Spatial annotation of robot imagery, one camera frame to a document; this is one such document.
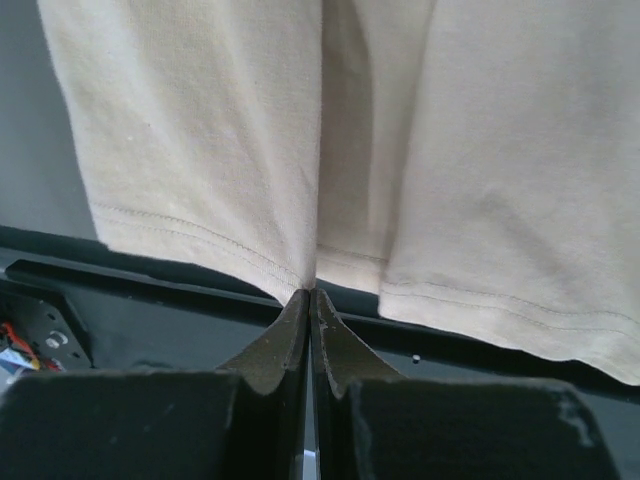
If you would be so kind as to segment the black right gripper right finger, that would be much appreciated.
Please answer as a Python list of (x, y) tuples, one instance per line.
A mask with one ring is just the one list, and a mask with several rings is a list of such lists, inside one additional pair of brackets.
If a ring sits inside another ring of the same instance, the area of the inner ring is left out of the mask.
[(310, 300), (317, 469), (322, 479), (615, 479), (589, 409), (568, 384), (402, 375)]

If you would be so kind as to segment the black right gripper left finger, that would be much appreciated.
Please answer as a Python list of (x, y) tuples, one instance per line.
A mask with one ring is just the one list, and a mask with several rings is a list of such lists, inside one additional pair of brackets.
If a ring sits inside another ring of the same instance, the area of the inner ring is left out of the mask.
[(22, 377), (1, 397), (2, 477), (301, 478), (309, 301), (211, 370)]

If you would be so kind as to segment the beige t shirt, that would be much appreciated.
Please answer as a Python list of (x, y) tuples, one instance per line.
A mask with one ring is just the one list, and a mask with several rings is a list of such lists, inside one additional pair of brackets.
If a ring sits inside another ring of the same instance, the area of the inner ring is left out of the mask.
[(639, 382), (635, 1), (42, 1), (99, 240)]

